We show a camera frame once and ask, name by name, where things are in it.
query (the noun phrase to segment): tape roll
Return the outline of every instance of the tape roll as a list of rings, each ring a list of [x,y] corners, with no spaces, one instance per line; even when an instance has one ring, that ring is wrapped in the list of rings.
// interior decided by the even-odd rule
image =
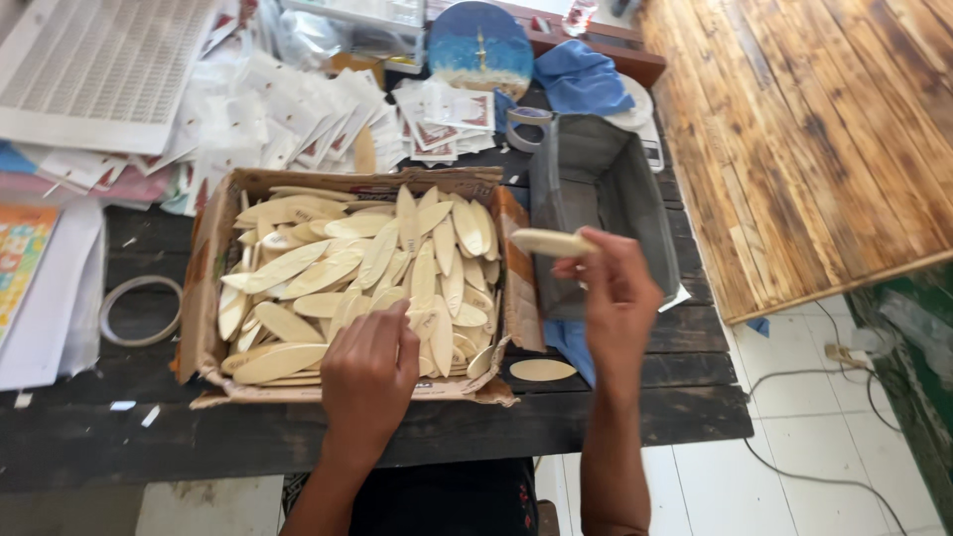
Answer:
[[[519,107],[506,111],[506,141],[516,150],[524,153],[535,153],[539,144],[527,140],[513,128],[513,123],[534,125],[542,129],[542,135],[549,134],[549,123],[553,121],[553,113],[540,108]]]
[[[110,311],[112,310],[112,306],[116,303],[116,301],[120,297],[122,297],[122,295],[126,294],[133,288],[141,287],[144,285],[150,285],[154,283],[166,285],[172,288],[175,291],[175,293],[178,295],[179,308],[175,312],[175,319],[172,320],[172,323],[167,325],[165,329],[163,329],[162,331],[160,331],[159,333],[151,337],[146,337],[144,339],[136,339],[136,340],[121,339],[115,333],[113,333],[112,328],[110,327]],[[138,278],[132,278],[126,281],[125,283],[117,286],[116,288],[112,289],[112,292],[108,293],[106,297],[103,299],[103,306],[99,308],[99,331],[100,333],[103,334],[103,337],[105,337],[106,340],[118,346],[124,346],[126,348],[138,348],[141,346],[149,346],[150,344],[155,344],[159,342],[160,340],[163,340],[169,335],[171,335],[172,332],[175,331],[175,329],[178,327],[179,319],[181,318],[181,316],[182,316],[182,287],[180,287],[178,283],[176,283],[175,281],[169,278],[163,278],[162,276],[140,276]]]

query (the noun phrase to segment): gray fabric bin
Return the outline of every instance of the gray fabric bin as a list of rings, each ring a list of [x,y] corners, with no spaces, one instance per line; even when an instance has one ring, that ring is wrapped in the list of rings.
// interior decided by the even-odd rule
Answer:
[[[598,115],[557,114],[530,161],[529,175],[533,227],[574,233],[589,225],[636,238],[665,301],[675,298],[675,244],[638,134]],[[578,283],[554,278],[552,258],[536,255],[534,264],[542,316],[582,320],[585,292]]]

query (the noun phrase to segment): pile of wooden biscuits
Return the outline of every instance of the pile of wooden biscuits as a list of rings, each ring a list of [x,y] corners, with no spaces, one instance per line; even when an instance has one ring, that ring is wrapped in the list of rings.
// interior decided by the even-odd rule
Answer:
[[[321,383],[321,359],[360,315],[408,298],[420,375],[478,378],[497,331],[499,244],[487,209],[435,186],[396,203],[276,186],[249,206],[241,261],[222,277],[218,329],[233,380],[263,387]]]

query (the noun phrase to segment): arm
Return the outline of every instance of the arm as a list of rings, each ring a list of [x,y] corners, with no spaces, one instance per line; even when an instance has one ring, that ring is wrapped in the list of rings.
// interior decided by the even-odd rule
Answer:
[[[560,259],[553,269],[556,276],[579,278],[589,287],[586,341],[596,389],[582,446],[582,528],[586,534],[648,534],[639,388],[642,353],[663,295],[637,241],[588,228],[582,235],[599,251]]]
[[[419,375],[409,306],[403,299],[358,317],[328,348],[321,363],[328,431],[281,536],[348,533],[357,491],[407,412]]]

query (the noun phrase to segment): power cord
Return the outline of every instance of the power cord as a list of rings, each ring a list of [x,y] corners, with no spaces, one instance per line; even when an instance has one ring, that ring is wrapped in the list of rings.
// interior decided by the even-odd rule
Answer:
[[[821,310],[824,312],[824,314],[827,315],[827,317],[831,319],[831,323],[834,324],[834,336],[837,338],[837,345],[840,347],[840,346],[841,346],[841,332],[840,332],[840,330],[839,330],[838,327],[837,327],[837,323],[834,321],[834,317],[832,317],[831,314],[827,312],[827,309],[824,309],[823,305],[821,305],[820,303],[818,303],[818,307],[821,308]],[[761,385],[761,382],[762,382],[762,381],[765,381],[765,380],[767,380],[768,378],[775,378],[775,377],[777,377],[777,376],[793,376],[793,375],[796,375],[796,374],[837,374],[838,372],[840,372],[840,373],[843,375],[843,377],[844,377],[845,380],[850,381],[851,383],[860,384],[859,381],[853,381],[853,380],[847,378],[847,373],[845,372],[845,369],[844,369],[844,367],[843,367],[843,362],[842,362],[842,361],[839,361],[839,364],[840,364],[840,366],[841,366],[841,370],[840,370],[840,371],[838,371],[838,370],[827,370],[827,369],[823,369],[823,368],[810,368],[810,369],[804,369],[804,370],[791,370],[791,371],[786,371],[786,372],[775,372],[775,373],[772,373],[772,374],[768,374],[768,375],[766,375],[766,376],[762,376],[760,379],[758,379],[758,381],[755,381],[755,384],[754,384],[754,385],[751,386],[751,391],[747,394],[747,400],[748,400],[749,402],[751,402],[751,397],[752,397],[752,395],[754,394],[755,389],[757,389],[758,386]],[[877,418],[880,419],[882,423],[886,424],[891,430],[895,430],[895,431],[897,431],[897,432],[900,432],[901,430],[900,430],[897,426],[894,426],[893,424],[887,422],[887,420],[883,417],[883,415],[881,415],[881,413],[880,413],[879,411],[877,411],[877,406],[874,405],[874,398],[873,398],[873,395],[871,395],[870,386],[871,386],[871,382],[873,381],[874,378],[877,378],[877,381],[880,381],[881,383],[883,383],[881,377],[878,376],[877,372],[875,372],[872,368],[868,368],[868,367],[865,367],[865,366],[862,366],[862,367],[851,367],[851,368],[853,368],[854,370],[864,370],[864,371],[867,372],[867,401],[870,402],[870,407],[871,407],[871,409],[874,410],[874,414],[877,415]],[[908,382],[906,382],[906,378],[904,378],[904,377],[903,377],[900,373],[898,373],[897,371],[890,370],[889,372],[891,372],[892,374],[894,374],[894,375],[896,376],[896,378],[900,380],[898,383],[904,384],[904,385],[906,386],[907,392],[909,392],[909,390],[910,390],[910,384],[909,384]],[[777,467],[775,467],[775,466],[769,464],[768,462],[766,462],[766,461],[764,460],[764,458],[762,458],[761,456],[759,456],[758,453],[755,452],[755,449],[751,447],[751,444],[748,442],[747,438],[744,438],[744,444],[745,444],[745,446],[748,447],[748,450],[751,451],[751,454],[753,454],[754,457],[757,458],[759,462],[761,462],[762,464],[764,464],[766,467],[768,467],[768,468],[771,469],[772,471],[774,471],[774,472],[776,472],[776,473],[778,473],[778,474],[780,474],[780,475],[784,475],[785,477],[793,478],[793,479],[798,479],[798,480],[806,480],[806,481],[808,481],[808,482],[818,482],[818,483],[822,483],[822,484],[853,485],[853,486],[856,486],[856,487],[862,487],[863,489],[866,489],[867,491],[873,493],[878,499],[880,499],[880,501],[881,501],[884,505],[886,505],[887,510],[889,510],[890,515],[894,518],[894,522],[897,524],[897,527],[900,529],[900,532],[903,534],[903,536],[907,536],[906,530],[903,528],[903,525],[901,525],[901,523],[900,523],[900,518],[897,517],[897,513],[894,512],[893,507],[890,505],[890,503],[887,502],[887,500],[883,497],[883,495],[881,495],[881,494],[880,494],[876,489],[874,489],[872,486],[867,485],[867,484],[864,484],[863,482],[857,482],[857,481],[852,481],[852,480],[823,479],[823,478],[819,478],[819,477],[812,477],[812,476],[810,476],[810,475],[796,475],[796,474],[793,474],[793,473],[788,473],[788,472],[782,471],[782,470],[778,469]]]

